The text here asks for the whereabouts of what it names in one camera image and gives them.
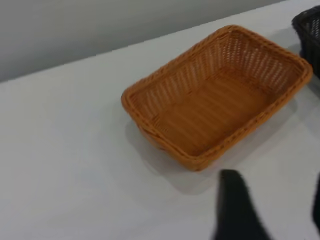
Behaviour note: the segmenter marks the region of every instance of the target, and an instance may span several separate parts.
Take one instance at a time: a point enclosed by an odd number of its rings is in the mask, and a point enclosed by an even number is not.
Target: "black object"
[[[320,6],[295,16],[292,26],[300,38],[301,57],[312,65],[314,74],[320,78]]]
[[[248,189],[235,170],[220,172],[214,240],[271,240],[257,217]]]

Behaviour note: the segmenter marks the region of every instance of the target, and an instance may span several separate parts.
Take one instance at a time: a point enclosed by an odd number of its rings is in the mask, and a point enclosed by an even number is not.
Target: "basket bottom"
[[[259,114],[271,100],[270,94],[245,77],[218,73],[183,103],[158,116],[154,125],[170,142],[197,157]]]

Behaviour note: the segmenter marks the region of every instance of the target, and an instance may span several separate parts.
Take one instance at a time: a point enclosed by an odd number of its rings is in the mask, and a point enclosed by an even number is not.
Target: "rectangular basket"
[[[301,57],[313,67],[320,78],[320,6],[303,11],[292,20],[292,26],[301,42]]]
[[[127,88],[121,102],[151,143],[200,171],[269,119],[311,75],[304,59],[230,25]]]

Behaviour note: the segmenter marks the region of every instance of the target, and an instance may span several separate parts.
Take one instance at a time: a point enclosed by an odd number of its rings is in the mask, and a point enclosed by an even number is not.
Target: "black basket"
[[[320,78],[320,5],[295,16],[292,26],[301,41],[301,57],[312,65],[314,74]]]

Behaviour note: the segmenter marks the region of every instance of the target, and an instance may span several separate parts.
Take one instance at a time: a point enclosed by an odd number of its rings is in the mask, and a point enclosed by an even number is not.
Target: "white tabletop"
[[[225,25],[298,52],[291,19],[319,4],[284,1],[0,84],[0,239],[207,240],[223,168],[244,175],[275,239],[319,239],[314,84],[200,173],[154,149],[120,102],[126,87]]]

